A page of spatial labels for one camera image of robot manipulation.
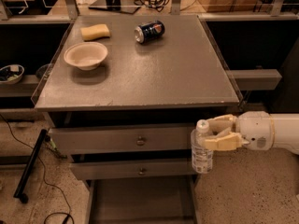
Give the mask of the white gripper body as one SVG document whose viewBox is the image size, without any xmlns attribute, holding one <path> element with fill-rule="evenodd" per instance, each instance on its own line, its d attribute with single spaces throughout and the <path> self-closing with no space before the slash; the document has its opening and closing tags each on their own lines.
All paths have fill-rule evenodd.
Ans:
<svg viewBox="0 0 299 224">
<path fill-rule="evenodd" d="M 236 130 L 243 146 L 250 150 L 268 150 L 274 143 L 274 124 L 264 111 L 250 111 L 237 118 Z"/>
</svg>

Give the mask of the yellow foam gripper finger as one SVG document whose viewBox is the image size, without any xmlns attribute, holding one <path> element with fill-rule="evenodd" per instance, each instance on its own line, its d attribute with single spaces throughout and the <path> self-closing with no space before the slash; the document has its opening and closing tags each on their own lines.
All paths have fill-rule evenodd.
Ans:
<svg viewBox="0 0 299 224">
<path fill-rule="evenodd" d="M 236 116 L 228 114 L 208 119 L 207 122 L 210 131 L 212 131 L 213 134 L 218 134 L 222 132 L 233 132 L 235 130 L 236 120 Z"/>
<path fill-rule="evenodd" d="M 244 140 L 240 133 L 228 132 L 222 136 L 208 136 L 202 142 L 202 147 L 213 151 L 232 151 L 242 147 Z"/>
</svg>

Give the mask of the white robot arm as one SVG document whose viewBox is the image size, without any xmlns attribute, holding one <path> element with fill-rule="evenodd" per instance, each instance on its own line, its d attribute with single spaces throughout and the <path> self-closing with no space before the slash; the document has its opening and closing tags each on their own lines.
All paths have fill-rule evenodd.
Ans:
<svg viewBox="0 0 299 224">
<path fill-rule="evenodd" d="M 240 147 L 266 151 L 283 148 L 299 154 L 299 115 L 249 111 L 198 122 L 207 132 L 199 144 L 209 150 L 231 151 Z"/>
</svg>

